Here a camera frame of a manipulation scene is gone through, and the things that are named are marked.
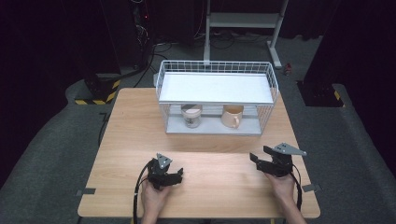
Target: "wooden table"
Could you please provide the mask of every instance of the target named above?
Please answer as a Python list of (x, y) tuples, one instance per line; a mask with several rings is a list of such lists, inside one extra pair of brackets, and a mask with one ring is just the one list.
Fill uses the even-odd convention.
[[(269, 181), (249, 159), (252, 152), (270, 161), (262, 146), (282, 142), (298, 147), (281, 96), (262, 136), (166, 134), (155, 89), (122, 89), (87, 183), (95, 193), (82, 196), (78, 214), (131, 217), (136, 180), (159, 152), (173, 159), (168, 173), (184, 168), (183, 181), (173, 186), (160, 217), (282, 217)], [(292, 159), (302, 185), (310, 184), (302, 157)], [(319, 216), (313, 191), (303, 193), (302, 213), (307, 218)]]

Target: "mug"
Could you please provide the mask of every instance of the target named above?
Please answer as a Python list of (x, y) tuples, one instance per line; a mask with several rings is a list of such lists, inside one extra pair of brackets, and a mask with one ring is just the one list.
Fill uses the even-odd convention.
[(244, 107), (242, 105), (224, 105), (221, 122), (229, 127), (237, 129), (241, 123)]

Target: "black equipment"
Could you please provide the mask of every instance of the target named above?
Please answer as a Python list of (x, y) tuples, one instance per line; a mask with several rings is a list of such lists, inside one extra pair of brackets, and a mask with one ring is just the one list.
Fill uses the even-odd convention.
[(152, 159), (148, 164), (148, 181), (152, 183), (155, 189), (160, 187), (172, 186), (180, 184), (183, 175), (183, 168), (177, 171), (176, 174), (166, 173), (171, 159), (157, 153), (157, 159)]
[(146, 168), (148, 169), (148, 181), (151, 182), (157, 190), (161, 190), (160, 187), (172, 186), (181, 183), (181, 180), (183, 179), (183, 177), (181, 177), (183, 175), (183, 168), (178, 170), (176, 174), (167, 173), (171, 162), (171, 159), (157, 153), (157, 159), (151, 159), (137, 178), (136, 186), (134, 188), (134, 224), (137, 224), (137, 194), (140, 184), (143, 182), (140, 182), (140, 179), (146, 171)]
[(257, 170), (260, 170), (264, 173), (274, 175), (276, 177), (291, 175), (297, 185), (297, 207), (300, 210), (301, 204), (303, 202), (303, 191), (301, 189), (301, 181), (297, 181), (296, 177), (292, 172), (294, 164), (291, 159), (291, 155), (306, 156), (306, 152), (296, 147), (292, 147), (286, 143), (279, 144), (274, 148), (264, 146), (263, 150), (265, 153), (271, 155), (271, 162), (259, 160), (259, 158), (252, 153), (250, 153), (250, 160), (256, 163)]

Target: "handle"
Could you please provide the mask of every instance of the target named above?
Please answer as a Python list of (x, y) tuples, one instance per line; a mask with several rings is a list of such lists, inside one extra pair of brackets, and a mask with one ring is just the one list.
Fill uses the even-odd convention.
[(235, 125), (233, 125), (233, 128), (238, 128), (239, 127), (239, 118), (233, 117), (233, 120), (235, 121)]

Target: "dark curtain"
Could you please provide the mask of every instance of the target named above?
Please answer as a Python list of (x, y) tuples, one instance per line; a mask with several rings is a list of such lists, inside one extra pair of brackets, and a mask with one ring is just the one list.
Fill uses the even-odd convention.
[(339, 0), (289, 0), (279, 36), (318, 38), (328, 28)]
[(0, 188), (81, 79), (63, 45), (59, 1), (0, 3)]

